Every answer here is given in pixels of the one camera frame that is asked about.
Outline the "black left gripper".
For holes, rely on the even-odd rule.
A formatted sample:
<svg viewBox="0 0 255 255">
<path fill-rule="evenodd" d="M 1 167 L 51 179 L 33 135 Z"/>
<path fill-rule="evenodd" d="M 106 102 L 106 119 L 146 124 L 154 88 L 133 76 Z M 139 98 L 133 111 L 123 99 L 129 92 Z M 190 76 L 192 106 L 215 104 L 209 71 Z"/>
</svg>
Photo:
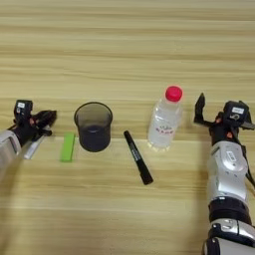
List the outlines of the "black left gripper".
<svg viewBox="0 0 255 255">
<path fill-rule="evenodd" d="M 37 141 L 44 134 L 51 135 L 51 125 L 56 115 L 56 111 L 40 111 L 37 120 L 29 119 L 22 124 L 15 124 L 10 127 L 10 131 L 16 135 L 20 145 L 24 146 L 28 141 Z"/>
</svg>

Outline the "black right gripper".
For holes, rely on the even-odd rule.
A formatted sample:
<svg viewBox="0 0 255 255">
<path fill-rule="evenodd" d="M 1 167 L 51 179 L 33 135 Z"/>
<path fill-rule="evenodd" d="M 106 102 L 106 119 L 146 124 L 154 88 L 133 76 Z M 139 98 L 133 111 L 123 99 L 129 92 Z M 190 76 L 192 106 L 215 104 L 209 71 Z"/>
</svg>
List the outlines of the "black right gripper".
<svg viewBox="0 0 255 255">
<path fill-rule="evenodd" d="M 240 143 L 238 134 L 239 129 L 245 123 L 248 129 L 255 129 L 255 124 L 252 123 L 251 115 L 246 116 L 239 114 L 225 114 L 219 113 L 214 122 L 204 121 L 203 108 L 205 106 L 205 96 L 200 94 L 195 104 L 195 116 L 194 121 L 197 124 L 204 124 L 209 128 L 211 135 L 211 142 L 217 144 L 220 141 L 230 141 Z"/>
</svg>

